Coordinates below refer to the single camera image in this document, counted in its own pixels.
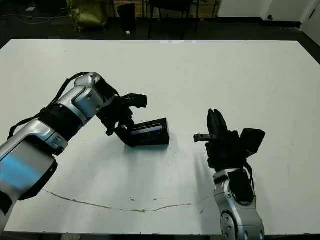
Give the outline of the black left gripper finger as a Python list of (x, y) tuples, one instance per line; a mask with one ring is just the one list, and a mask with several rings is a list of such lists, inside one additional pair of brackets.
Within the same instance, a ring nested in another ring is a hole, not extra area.
[(112, 136), (116, 130), (117, 126), (116, 123), (108, 123), (106, 125), (106, 135), (107, 136)]
[(135, 122), (133, 120), (133, 112), (127, 112), (124, 115), (124, 120), (123, 120), (123, 125), (127, 129), (132, 129), (133, 126), (135, 125)]

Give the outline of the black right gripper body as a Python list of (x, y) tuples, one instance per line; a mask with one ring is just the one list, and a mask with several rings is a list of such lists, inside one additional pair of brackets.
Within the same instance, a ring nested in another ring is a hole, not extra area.
[(195, 134), (193, 140), (196, 143), (205, 142), (208, 166), (216, 172), (243, 168), (250, 171), (243, 138), (247, 137), (249, 132), (248, 129), (244, 129), (239, 135), (238, 131), (211, 130), (208, 134)]

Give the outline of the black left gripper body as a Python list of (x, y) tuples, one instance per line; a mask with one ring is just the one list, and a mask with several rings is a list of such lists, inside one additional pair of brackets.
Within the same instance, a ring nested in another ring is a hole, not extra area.
[(109, 123), (119, 123), (122, 126), (125, 113), (128, 112), (132, 112), (129, 101), (126, 98), (114, 98), (111, 104), (99, 111), (98, 118), (105, 127)]

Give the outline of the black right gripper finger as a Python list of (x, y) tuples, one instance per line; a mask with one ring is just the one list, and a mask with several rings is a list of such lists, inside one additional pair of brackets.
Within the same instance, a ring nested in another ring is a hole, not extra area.
[(219, 138), (225, 138), (226, 134), (228, 133), (228, 127), (227, 127), (226, 121), (220, 111), (216, 109), (215, 113), (217, 117), (217, 130), (218, 130), (217, 135)]
[(210, 135), (217, 134), (216, 114), (211, 108), (207, 114), (207, 128)]

